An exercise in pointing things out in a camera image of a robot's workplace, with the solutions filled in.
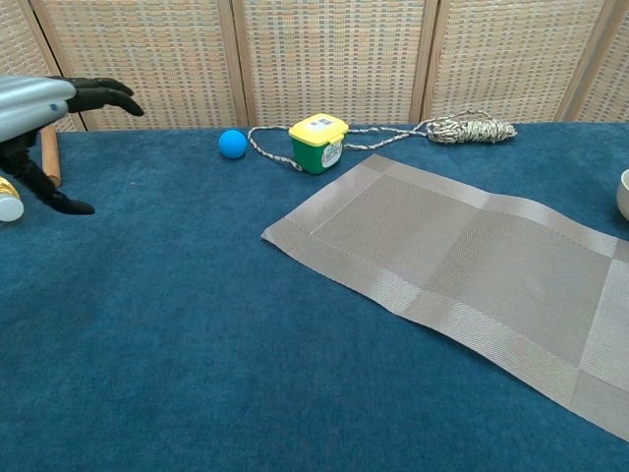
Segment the woven grey placemat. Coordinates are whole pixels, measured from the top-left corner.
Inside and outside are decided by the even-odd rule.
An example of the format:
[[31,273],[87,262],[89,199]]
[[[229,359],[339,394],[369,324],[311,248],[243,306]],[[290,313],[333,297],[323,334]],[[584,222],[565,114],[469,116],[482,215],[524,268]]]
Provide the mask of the woven grey placemat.
[[629,442],[629,241],[377,154],[262,236]]

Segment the tea bottle with white cap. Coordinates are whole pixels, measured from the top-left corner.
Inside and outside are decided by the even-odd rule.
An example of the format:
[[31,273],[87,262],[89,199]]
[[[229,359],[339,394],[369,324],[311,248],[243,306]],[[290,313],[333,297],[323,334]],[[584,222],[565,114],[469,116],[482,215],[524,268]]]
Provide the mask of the tea bottle with white cap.
[[24,214],[20,194],[6,178],[0,176],[0,222],[12,222]]

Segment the brown wooden dowel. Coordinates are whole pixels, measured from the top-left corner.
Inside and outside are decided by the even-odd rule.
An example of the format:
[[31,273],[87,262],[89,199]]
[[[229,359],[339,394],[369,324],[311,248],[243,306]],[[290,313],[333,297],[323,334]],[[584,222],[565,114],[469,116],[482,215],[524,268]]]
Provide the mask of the brown wooden dowel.
[[62,180],[55,127],[53,125],[44,127],[40,131],[40,140],[43,172],[52,181],[53,185],[59,188]]

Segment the green box with yellow lid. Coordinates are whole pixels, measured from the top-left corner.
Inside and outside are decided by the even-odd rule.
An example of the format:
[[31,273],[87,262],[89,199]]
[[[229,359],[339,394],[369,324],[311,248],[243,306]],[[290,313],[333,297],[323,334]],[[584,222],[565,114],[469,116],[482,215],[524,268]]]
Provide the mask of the green box with yellow lid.
[[308,173],[321,174],[340,160],[348,131],[344,120],[325,113],[301,120],[288,131],[295,162]]

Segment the woven bamboo folding screen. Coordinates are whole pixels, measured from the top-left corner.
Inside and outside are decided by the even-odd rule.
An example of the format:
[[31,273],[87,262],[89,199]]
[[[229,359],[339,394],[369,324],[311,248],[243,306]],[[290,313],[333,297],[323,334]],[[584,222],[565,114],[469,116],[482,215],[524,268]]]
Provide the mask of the woven bamboo folding screen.
[[629,122],[629,0],[0,0],[0,75],[112,77],[64,131]]

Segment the blue ball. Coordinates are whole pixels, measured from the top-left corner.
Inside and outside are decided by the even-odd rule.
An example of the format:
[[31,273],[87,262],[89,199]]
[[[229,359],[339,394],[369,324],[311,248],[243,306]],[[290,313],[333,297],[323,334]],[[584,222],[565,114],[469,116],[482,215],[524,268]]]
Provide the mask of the blue ball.
[[245,135],[235,129],[224,131],[218,139],[218,149],[222,156],[229,159],[242,158],[248,148]]

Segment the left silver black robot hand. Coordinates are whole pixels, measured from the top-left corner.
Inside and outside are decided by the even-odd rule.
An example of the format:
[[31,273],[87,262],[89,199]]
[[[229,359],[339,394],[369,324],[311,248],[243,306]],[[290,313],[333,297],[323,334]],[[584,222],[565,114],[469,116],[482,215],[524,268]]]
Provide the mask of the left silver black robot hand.
[[117,106],[141,117],[134,91],[113,78],[0,76],[0,170],[16,178],[42,203],[69,215],[92,215],[88,203],[72,200],[29,156],[39,131],[71,113]]

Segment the blue carpet table cover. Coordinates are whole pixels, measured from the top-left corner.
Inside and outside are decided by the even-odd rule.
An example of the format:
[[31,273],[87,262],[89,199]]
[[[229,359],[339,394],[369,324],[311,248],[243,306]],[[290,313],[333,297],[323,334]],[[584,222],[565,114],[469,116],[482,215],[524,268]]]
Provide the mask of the blue carpet table cover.
[[629,443],[261,232],[312,176],[219,131],[66,133],[0,225],[0,472],[629,472]]

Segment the cream ceramic bowl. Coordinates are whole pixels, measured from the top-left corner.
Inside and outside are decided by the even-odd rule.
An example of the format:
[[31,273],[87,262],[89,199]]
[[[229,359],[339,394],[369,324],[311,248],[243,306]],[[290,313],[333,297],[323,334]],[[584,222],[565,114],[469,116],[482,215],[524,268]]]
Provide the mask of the cream ceramic bowl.
[[621,215],[629,221],[629,168],[620,175],[616,190],[616,204]]

